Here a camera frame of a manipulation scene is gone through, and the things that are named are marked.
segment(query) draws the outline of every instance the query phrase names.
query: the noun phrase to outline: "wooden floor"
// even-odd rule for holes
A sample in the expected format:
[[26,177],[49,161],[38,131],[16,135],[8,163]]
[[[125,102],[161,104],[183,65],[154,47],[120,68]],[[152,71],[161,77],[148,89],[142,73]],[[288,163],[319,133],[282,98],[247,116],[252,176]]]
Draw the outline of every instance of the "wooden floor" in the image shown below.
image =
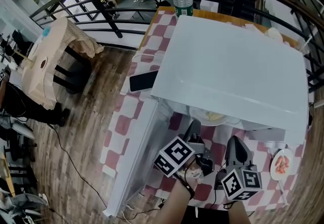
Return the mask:
[[[71,96],[59,90],[58,100],[71,109],[65,127],[58,128],[61,144],[71,155],[77,169],[98,190],[105,201],[109,198],[112,180],[101,171],[99,157],[105,138],[114,99],[126,77],[133,52],[106,49],[92,59],[93,74],[81,95]],[[324,99],[324,91],[317,92],[316,100]],[[118,218],[107,219],[104,204],[82,180],[59,147],[56,134],[47,125],[30,122],[37,136],[38,147],[33,169],[38,178],[38,189],[46,193],[50,206],[68,223],[126,223]],[[255,212],[252,223],[319,223],[324,213],[324,107],[314,110],[314,123],[299,179],[290,206],[279,210]],[[138,211],[152,209],[158,198],[138,196],[126,209],[126,217]],[[152,223],[155,212],[138,215],[130,222]],[[46,211],[45,223],[65,223],[56,214]]]

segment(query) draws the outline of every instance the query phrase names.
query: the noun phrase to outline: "red and white tablecloth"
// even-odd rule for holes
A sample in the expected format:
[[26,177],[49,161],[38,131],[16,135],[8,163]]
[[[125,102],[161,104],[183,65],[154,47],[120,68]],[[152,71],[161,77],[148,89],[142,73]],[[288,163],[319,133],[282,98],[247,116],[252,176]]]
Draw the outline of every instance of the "red and white tablecloth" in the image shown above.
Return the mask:
[[[129,76],[159,69],[176,23],[174,12],[158,11],[158,15],[152,22],[142,48],[133,58],[128,76],[117,98],[116,107],[111,118],[100,158],[100,162],[103,164],[103,172],[112,177],[116,177],[118,170],[122,167],[121,159],[125,157],[129,139],[132,138],[128,133],[132,133],[132,129],[136,125],[143,103],[150,94],[150,91],[130,93]],[[247,24],[245,28],[263,34],[253,24]],[[168,135],[173,135],[175,137],[179,133],[184,133],[187,127],[188,116],[174,113],[170,121]],[[189,205],[210,207],[214,202],[215,195],[213,185],[215,182],[215,175],[220,166],[224,163],[226,144],[232,135],[236,135],[244,140],[247,147],[253,153],[254,164],[257,165],[258,171],[261,172],[263,190],[245,202],[246,210],[266,210],[284,206],[278,182],[272,180],[270,177],[269,169],[271,155],[268,153],[268,148],[265,143],[250,140],[246,136],[244,130],[225,125],[217,127],[203,126],[201,128],[201,137],[207,148],[209,148],[214,155],[215,172],[206,176],[203,183],[198,185],[195,197],[190,201]],[[293,167],[290,175],[283,181],[283,188],[288,202],[290,202],[292,190],[298,177],[298,170],[304,153],[305,143],[303,145],[289,147],[295,155],[295,158],[293,160]],[[174,183],[174,178],[166,178],[158,169],[153,169],[145,191],[166,199]],[[224,202],[224,192],[217,191],[217,200],[213,209],[223,209],[222,204]]]

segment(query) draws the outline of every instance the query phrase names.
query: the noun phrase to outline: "metal railing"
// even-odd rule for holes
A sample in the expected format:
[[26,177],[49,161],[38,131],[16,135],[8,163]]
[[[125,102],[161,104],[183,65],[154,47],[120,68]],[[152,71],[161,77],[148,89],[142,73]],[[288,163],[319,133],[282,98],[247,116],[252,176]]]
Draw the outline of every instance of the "metal railing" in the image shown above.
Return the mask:
[[[34,19],[35,16],[39,15],[39,13],[46,12],[47,14],[44,16],[41,16],[40,18],[35,19],[35,22],[39,23],[43,19],[48,19],[49,17],[52,18],[52,20],[47,21],[46,23],[40,23],[40,26],[45,26],[46,24],[49,24],[53,22],[55,19],[53,18],[56,13],[66,11],[72,7],[75,6],[81,6],[87,3],[92,3],[95,6],[95,10],[93,11],[86,11],[78,14],[69,14],[68,18],[73,18],[81,15],[92,15],[101,13],[104,17],[104,20],[98,20],[98,21],[85,21],[85,22],[76,22],[77,25],[83,25],[83,24],[92,24],[92,23],[108,23],[110,25],[109,29],[102,29],[102,28],[90,28],[90,29],[83,29],[83,31],[108,31],[108,32],[114,32],[119,38],[123,38],[123,33],[131,33],[131,34],[144,34],[143,31],[134,31],[134,30],[122,30],[119,29],[116,25],[116,23],[131,23],[131,24],[149,24],[149,22],[143,20],[118,20],[113,19],[112,14],[115,12],[128,12],[133,11],[141,14],[142,12],[155,12],[156,9],[150,9],[150,8],[139,8],[139,7],[128,7],[128,8],[105,8],[102,4],[102,0],[85,0],[82,2],[77,2],[76,4],[69,5],[66,7],[62,7],[62,9],[53,11],[54,6],[57,6],[58,4],[61,4],[65,0],[51,0],[41,8],[39,8],[37,11],[35,11],[30,17],[31,19]],[[279,25],[282,25],[286,27],[287,29],[291,30],[292,32],[296,33],[297,35],[301,36],[305,41],[309,40],[310,33],[305,32],[304,30],[297,29],[295,26],[285,22],[284,20],[277,18],[269,13],[266,13],[263,10],[259,10],[258,8],[253,8],[251,6],[245,6],[242,3],[242,0],[207,0],[212,2],[217,2],[219,4],[226,4],[228,6],[232,6],[232,11],[235,11],[235,15],[233,16],[240,17],[240,13],[252,13],[253,15],[257,15],[257,17],[264,17],[267,18],[270,21],[273,21]],[[324,20],[319,16],[318,14],[312,12],[309,10],[302,2],[299,0],[277,0],[280,3],[290,7],[292,11],[296,14],[298,14],[299,20],[303,20],[303,22],[306,22],[306,24],[311,25],[314,29],[316,29],[318,32],[324,32]],[[316,38],[313,38],[309,41],[309,45],[312,47],[315,47],[315,50],[317,51],[315,53],[315,57],[313,57],[313,53],[305,55],[305,58],[309,60],[309,63],[311,65],[311,70],[307,70],[308,74],[308,85],[309,85],[309,92],[313,92],[316,89],[320,88],[322,85],[324,85],[324,80],[321,79],[320,74],[324,73],[323,65],[322,65],[322,55],[324,54],[324,45],[321,42],[317,42],[318,40]]]
[[[324,12],[324,0],[297,0],[307,6],[313,13],[317,14],[318,17],[323,20],[323,12]],[[311,63],[311,71],[312,75],[308,77],[308,81],[314,81],[314,86],[311,86],[309,91],[313,92],[317,90],[321,86],[324,85],[324,80],[321,78],[321,75],[324,73],[324,69],[322,68],[322,61],[324,61],[324,55],[322,48],[324,47],[324,37],[323,31],[315,27],[310,21],[304,20],[303,17],[300,16],[298,12],[294,9],[291,10],[291,14],[295,14],[298,24],[304,35],[308,35],[311,38],[312,42],[310,42],[310,54],[308,55],[313,63]]]

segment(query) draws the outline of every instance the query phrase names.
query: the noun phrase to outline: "food on plate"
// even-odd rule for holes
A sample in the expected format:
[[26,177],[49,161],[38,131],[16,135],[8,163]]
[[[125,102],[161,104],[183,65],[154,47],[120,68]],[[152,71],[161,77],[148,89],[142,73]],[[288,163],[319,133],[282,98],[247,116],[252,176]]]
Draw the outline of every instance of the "food on plate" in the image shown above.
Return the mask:
[[209,121],[217,121],[222,118],[224,115],[220,113],[213,113],[213,112],[206,112],[206,116],[208,117]]
[[286,156],[278,157],[275,163],[275,172],[276,173],[286,173],[286,169],[289,168],[289,158]]

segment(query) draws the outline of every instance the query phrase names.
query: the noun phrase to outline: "black phone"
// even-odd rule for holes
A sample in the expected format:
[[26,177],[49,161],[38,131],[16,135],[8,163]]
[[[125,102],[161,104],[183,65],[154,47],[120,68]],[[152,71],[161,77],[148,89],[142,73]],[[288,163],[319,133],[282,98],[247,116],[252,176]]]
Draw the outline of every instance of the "black phone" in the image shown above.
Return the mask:
[[152,88],[158,70],[130,77],[131,92]]

